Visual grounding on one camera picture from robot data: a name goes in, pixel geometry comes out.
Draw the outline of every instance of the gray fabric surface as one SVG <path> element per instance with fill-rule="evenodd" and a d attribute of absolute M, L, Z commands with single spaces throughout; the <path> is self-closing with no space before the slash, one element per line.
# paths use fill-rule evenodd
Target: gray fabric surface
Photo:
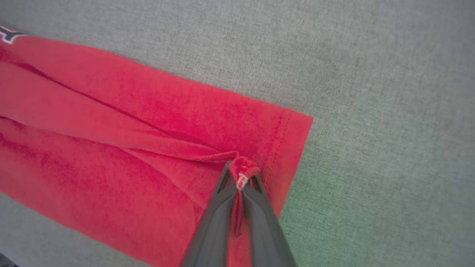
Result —
<path fill-rule="evenodd" d="M 475 2 L 0 5 L 17 30 L 315 117 L 281 217 L 301 267 L 475 266 Z M 140 266 L 0 207 L 0 251 L 22 267 Z"/>

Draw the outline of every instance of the red t-shirt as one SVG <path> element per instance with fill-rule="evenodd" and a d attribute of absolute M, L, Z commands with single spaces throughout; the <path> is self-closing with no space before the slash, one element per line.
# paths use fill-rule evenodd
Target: red t-shirt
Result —
<path fill-rule="evenodd" d="M 0 191 L 160 267 L 179 265 L 225 162 L 238 155 L 260 168 L 279 215 L 311 117 L 0 29 Z M 250 265 L 245 221 L 242 233 L 230 238 L 230 267 Z"/>

